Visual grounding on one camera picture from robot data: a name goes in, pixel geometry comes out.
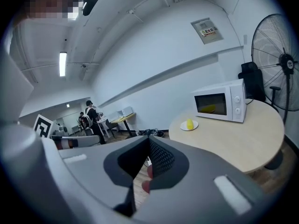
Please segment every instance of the black cap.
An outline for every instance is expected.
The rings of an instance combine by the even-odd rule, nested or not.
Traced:
[[[86,106],[89,106],[90,104],[93,105],[93,103],[91,102],[91,100],[86,101]]]

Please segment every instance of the wooden tabletop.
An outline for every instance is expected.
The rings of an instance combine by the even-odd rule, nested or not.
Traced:
[[[121,118],[121,119],[113,120],[113,121],[110,122],[110,123],[111,123],[111,124],[121,123],[121,122],[123,122],[123,121],[125,121],[125,120],[131,118],[131,117],[134,116],[134,115],[136,115],[136,113],[132,113],[132,114],[130,114],[130,115],[126,116],[126,117],[123,117],[123,118]]]
[[[187,119],[197,121],[199,126],[192,131],[181,130],[181,123]],[[265,166],[279,151],[284,139],[284,124],[270,105],[254,100],[247,105],[243,123],[183,112],[172,121],[169,137],[217,154],[242,172],[250,173]]]

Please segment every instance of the microwave knob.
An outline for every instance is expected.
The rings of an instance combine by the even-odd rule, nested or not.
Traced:
[[[241,114],[241,109],[240,109],[240,108],[236,108],[236,109],[235,109],[235,113],[236,113],[236,114]]]
[[[236,102],[236,103],[239,103],[240,102],[240,97],[239,96],[235,96],[235,98],[234,98],[234,101]]]

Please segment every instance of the fluorescent light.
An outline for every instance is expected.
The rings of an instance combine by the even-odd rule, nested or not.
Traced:
[[[66,62],[66,52],[60,52],[59,54],[59,75],[65,77],[65,62]]]

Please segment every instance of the microwave window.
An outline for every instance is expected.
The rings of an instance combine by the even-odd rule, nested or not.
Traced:
[[[199,95],[195,96],[198,113],[226,115],[225,94]]]

